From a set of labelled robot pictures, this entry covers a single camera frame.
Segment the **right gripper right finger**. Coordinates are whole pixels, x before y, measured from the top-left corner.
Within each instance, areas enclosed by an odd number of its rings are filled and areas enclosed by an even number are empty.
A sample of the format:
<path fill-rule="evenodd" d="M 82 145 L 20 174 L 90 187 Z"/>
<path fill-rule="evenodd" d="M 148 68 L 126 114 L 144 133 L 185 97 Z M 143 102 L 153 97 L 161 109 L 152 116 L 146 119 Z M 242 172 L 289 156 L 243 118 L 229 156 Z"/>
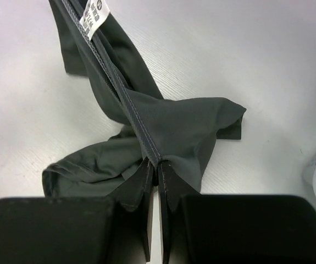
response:
<path fill-rule="evenodd" d="M 202 195 L 157 168 L 163 263 L 316 263 L 316 211 L 294 195 Z"/>

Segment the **grey t shirt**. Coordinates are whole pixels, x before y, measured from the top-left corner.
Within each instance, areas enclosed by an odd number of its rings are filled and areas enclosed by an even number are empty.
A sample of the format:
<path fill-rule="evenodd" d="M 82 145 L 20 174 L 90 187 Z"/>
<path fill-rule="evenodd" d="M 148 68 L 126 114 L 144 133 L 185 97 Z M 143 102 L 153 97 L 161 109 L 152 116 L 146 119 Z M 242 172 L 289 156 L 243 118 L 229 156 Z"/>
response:
<path fill-rule="evenodd" d="M 144 159 L 170 162 L 197 191 L 215 142 L 239 140 L 245 107 L 222 97 L 165 99 L 140 53 L 112 15 L 92 37 L 80 15 L 97 4 L 50 1 L 65 71 L 89 79 L 104 114 L 122 129 L 105 142 L 78 150 L 42 173 L 47 197 L 106 196 Z"/>

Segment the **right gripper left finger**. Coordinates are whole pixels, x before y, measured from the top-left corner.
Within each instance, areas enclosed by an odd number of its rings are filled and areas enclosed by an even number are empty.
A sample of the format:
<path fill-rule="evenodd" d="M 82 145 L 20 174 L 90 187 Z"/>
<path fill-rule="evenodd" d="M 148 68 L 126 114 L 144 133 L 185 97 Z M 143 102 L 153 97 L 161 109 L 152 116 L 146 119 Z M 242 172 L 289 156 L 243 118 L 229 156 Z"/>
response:
<path fill-rule="evenodd" d="M 0 263 L 147 263 L 154 168 L 103 197 L 0 199 Z"/>

